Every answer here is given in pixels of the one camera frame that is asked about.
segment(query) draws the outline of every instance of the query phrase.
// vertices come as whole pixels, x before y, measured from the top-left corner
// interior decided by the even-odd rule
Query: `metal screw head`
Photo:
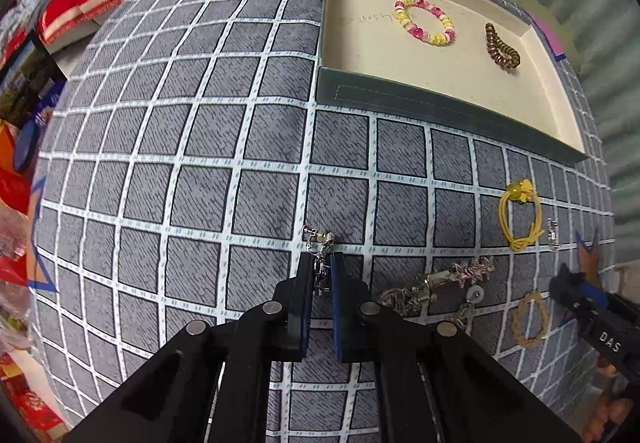
[[[203,333],[207,328],[207,323],[204,320],[192,320],[187,324],[187,333],[190,335],[199,335]]]
[[[380,313],[380,306],[375,302],[363,302],[360,305],[360,312],[363,315],[377,315]]]
[[[470,287],[466,292],[466,299],[471,304],[478,304],[479,302],[482,302],[483,298],[484,289],[482,288],[482,286],[478,286],[477,284]]]
[[[451,322],[440,322],[438,327],[436,327],[436,330],[443,337],[452,337],[458,332],[458,328],[456,328],[456,326]]]
[[[264,311],[267,315],[275,315],[276,313],[280,313],[282,311],[282,304],[280,304],[277,300],[270,300],[262,305],[262,311]]]

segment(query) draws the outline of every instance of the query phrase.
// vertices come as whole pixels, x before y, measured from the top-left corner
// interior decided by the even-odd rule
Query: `yellow elastic band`
[[[520,203],[527,203],[531,201],[535,205],[536,219],[529,227],[529,235],[527,237],[514,239],[507,221],[508,201],[520,201]],[[542,230],[542,206],[540,205],[540,198],[534,191],[533,185],[528,179],[521,179],[518,182],[507,185],[507,190],[502,194],[502,196],[500,196],[500,202],[498,203],[498,223],[500,223],[500,229],[507,238],[509,246],[513,251],[521,251],[522,249],[527,248],[527,246],[535,243],[536,239],[538,239],[540,235],[545,233],[545,230]]]

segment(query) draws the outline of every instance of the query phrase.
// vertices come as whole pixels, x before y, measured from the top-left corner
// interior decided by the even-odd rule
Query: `gray grid mat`
[[[528,19],[507,0],[505,8]],[[237,319],[295,273],[302,225],[338,232],[350,272],[373,294],[473,255],[495,256],[469,333],[559,415],[594,352],[548,299],[574,230],[600,231],[613,265],[600,141],[575,74],[559,73],[591,158],[577,169],[481,136],[314,101],[322,0],[126,0],[70,78],[44,140],[37,244],[60,294],[38,292],[36,343],[76,423],[189,320]],[[514,254],[498,197],[528,177],[562,250]],[[514,207],[524,235],[532,209]],[[516,346],[514,307],[543,292],[552,328]],[[438,293],[433,323],[462,301]],[[332,356],[326,302],[310,356],[274,365],[268,440],[378,441],[371,366]],[[538,330],[529,312],[527,331]]]

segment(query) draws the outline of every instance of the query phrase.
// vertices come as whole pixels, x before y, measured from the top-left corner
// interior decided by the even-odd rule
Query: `yellow hair tie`
[[[533,338],[526,338],[522,333],[522,329],[520,329],[520,319],[527,312],[527,307],[531,301],[534,301],[538,306],[541,327],[540,331],[538,331]],[[549,312],[546,310],[545,300],[542,298],[542,294],[539,291],[527,293],[527,295],[522,297],[520,302],[518,302],[518,307],[513,313],[513,317],[511,319],[511,333],[513,334],[513,339],[516,341],[518,346],[526,348],[536,347],[542,342],[542,337],[545,335],[548,328]]]
[[[520,201],[520,203],[531,201],[534,203],[536,207],[536,219],[529,227],[529,235],[527,237],[514,239],[507,221],[507,201]],[[527,246],[535,243],[536,239],[545,232],[545,230],[541,228],[542,205],[540,204],[540,198],[533,190],[533,184],[528,179],[521,179],[518,182],[507,185],[507,190],[500,196],[500,202],[498,203],[498,223],[500,223],[502,233],[507,238],[509,246],[513,251],[521,251],[527,248]]]

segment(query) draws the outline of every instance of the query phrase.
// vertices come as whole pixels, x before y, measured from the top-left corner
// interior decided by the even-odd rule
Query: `tray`
[[[455,43],[431,46],[402,29],[395,1],[325,0],[318,102],[436,121],[564,163],[586,158],[554,61],[530,24],[489,0],[426,0],[456,29]],[[418,26],[442,32],[430,13],[410,13]],[[520,53],[516,70],[489,57],[488,22]]]

